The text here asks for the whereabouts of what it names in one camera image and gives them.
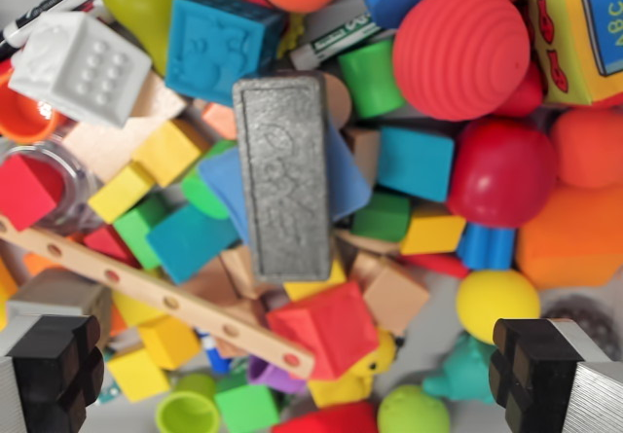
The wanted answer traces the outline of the black-padded silver gripper left finger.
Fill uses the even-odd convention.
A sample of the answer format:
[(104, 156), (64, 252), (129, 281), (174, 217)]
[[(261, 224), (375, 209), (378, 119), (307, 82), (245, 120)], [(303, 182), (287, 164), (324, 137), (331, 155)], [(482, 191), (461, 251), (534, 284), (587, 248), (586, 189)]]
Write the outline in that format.
[(104, 375), (93, 316), (22, 315), (1, 331), (1, 430), (78, 432)]

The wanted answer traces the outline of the black-padded silver gripper right finger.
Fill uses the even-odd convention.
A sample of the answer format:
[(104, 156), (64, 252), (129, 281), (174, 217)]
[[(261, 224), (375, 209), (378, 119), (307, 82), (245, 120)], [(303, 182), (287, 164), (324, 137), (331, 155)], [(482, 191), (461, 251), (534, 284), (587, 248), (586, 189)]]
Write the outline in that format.
[(489, 383), (513, 432), (620, 432), (622, 363), (569, 319), (498, 319)]

